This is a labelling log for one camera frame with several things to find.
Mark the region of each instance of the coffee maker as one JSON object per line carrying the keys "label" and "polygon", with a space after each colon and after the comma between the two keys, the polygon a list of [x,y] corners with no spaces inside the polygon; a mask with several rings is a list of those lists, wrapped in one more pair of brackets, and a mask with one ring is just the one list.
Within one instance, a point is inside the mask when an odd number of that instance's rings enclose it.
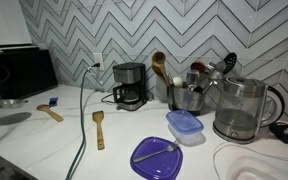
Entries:
{"label": "coffee maker", "polygon": [[113,66],[114,79],[121,83],[113,88],[118,109],[135,111],[147,102],[145,64],[129,62]]}

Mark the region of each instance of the kitchen counter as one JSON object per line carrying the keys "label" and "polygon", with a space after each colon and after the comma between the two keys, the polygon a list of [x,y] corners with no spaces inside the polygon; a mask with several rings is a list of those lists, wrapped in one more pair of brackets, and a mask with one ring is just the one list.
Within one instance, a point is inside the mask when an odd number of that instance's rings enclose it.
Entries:
{"label": "kitchen counter", "polygon": [[[86,148],[73,179],[143,179],[130,166],[136,146],[151,136],[174,141],[165,118],[169,112],[167,104],[155,100],[134,112],[117,110],[115,104],[101,102],[108,94],[84,89]],[[52,110],[64,118],[62,122],[36,110],[52,97],[59,98]],[[21,108],[0,109],[0,156],[38,179],[65,179],[82,141],[79,97],[80,88],[60,85],[27,98],[29,102]],[[98,151],[92,113],[100,110],[104,111],[105,149]],[[256,157],[288,174],[288,162],[263,155],[288,158],[288,145],[268,129],[261,129],[253,143],[237,145],[213,132],[214,112],[204,110],[197,118],[204,125],[206,142],[181,146],[183,164],[177,179],[226,179],[231,164],[241,156]]]}

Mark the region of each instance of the purple plate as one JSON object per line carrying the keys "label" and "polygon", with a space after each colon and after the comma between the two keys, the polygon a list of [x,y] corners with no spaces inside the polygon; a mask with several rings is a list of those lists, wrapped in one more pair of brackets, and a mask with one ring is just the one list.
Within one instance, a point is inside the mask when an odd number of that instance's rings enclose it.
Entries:
{"label": "purple plate", "polygon": [[171,141],[158,137],[145,138],[136,147],[131,156],[130,163],[132,169],[146,179],[175,179],[181,169],[183,161],[183,153],[180,148],[177,148],[173,152],[163,152],[138,163],[134,163],[132,160],[134,157],[161,151],[171,143]]}

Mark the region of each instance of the blue lid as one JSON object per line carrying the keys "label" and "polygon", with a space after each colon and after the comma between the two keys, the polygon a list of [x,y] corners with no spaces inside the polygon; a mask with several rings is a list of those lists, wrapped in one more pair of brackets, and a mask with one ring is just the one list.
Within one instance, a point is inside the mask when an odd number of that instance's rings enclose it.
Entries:
{"label": "blue lid", "polygon": [[204,129],[203,124],[185,110],[169,112],[166,114],[166,119],[172,127],[181,134],[193,134]]}
{"label": "blue lid", "polygon": [[134,150],[130,164],[132,169],[145,179],[175,180],[183,161],[180,148],[172,152],[165,152],[138,163],[133,162],[134,157],[139,157],[165,149],[172,144],[171,141],[158,138],[145,138]]}

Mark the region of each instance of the electric kettle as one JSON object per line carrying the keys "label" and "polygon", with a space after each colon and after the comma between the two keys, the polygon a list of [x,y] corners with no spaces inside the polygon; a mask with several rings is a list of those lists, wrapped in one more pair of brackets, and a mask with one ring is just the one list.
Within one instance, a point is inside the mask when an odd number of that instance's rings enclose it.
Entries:
{"label": "electric kettle", "polygon": [[[229,77],[223,83],[213,122],[213,130],[221,138],[240,144],[251,143],[260,127],[270,125],[282,116],[284,98],[272,86],[243,77]],[[266,97],[274,102],[274,111],[263,118]]]}

